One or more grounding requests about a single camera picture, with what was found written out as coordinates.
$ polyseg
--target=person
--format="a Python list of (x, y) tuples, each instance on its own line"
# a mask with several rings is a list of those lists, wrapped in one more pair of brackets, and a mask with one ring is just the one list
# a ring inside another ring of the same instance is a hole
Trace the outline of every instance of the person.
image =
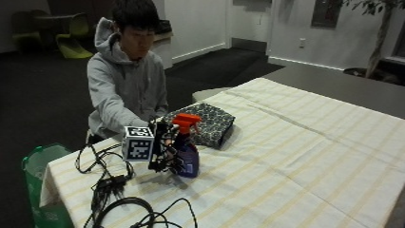
[(159, 23), (156, 6), (152, 0), (116, 0), (112, 16), (97, 24), (98, 52), (88, 61), (89, 143), (124, 133), (124, 126), (148, 126), (166, 113), (162, 60), (149, 50)]

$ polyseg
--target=power outlet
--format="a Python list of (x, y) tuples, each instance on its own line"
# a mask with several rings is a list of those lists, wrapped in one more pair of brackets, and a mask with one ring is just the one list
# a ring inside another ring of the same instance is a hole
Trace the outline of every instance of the power outlet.
[(306, 41), (305, 38), (299, 38), (299, 48), (305, 47), (305, 41)]

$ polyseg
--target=hood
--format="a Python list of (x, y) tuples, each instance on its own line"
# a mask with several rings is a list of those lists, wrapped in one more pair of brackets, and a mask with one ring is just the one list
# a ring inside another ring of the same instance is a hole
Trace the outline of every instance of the hood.
[(133, 62), (129, 60), (125, 52), (121, 51), (117, 36), (118, 34), (113, 31), (113, 21), (102, 17), (96, 29), (94, 46), (104, 58), (116, 64), (128, 65)]

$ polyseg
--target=white tablecloth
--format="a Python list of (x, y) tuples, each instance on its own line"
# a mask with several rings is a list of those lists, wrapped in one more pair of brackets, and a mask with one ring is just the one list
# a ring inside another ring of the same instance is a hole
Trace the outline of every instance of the white tablecloth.
[[(137, 175), (126, 183), (125, 197), (145, 199), (154, 211), (186, 198), (203, 228), (402, 228), (403, 120), (262, 78), (203, 102), (234, 115), (235, 121), (219, 150), (198, 146), (198, 177), (154, 173), (146, 162), (134, 163)], [(108, 139), (96, 148), (114, 143)], [(49, 163), (41, 204), (60, 196), (74, 225), (82, 227), (101, 169), (80, 174), (76, 157), (77, 152)], [(90, 159), (86, 150), (82, 163)], [(116, 159), (109, 169), (125, 173)], [(129, 227), (144, 215), (144, 209), (125, 206), (102, 224)], [(191, 227), (183, 203), (165, 215)]]

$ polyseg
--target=blue spray bottle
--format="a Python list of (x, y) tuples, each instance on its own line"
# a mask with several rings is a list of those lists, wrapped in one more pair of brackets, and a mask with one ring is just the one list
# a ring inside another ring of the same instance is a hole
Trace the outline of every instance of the blue spray bottle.
[(198, 175), (199, 157), (190, 139), (190, 128), (194, 127), (197, 132), (195, 125), (198, 122), (201, 122), (201, 118), (186, 113), (179, 113), (171, 121), (179, 127), (173, 147), (177, 150), (178, 157), (183, 160), (183, 169), (177, 172), (177, 175), (185, 178), (195, 178)]

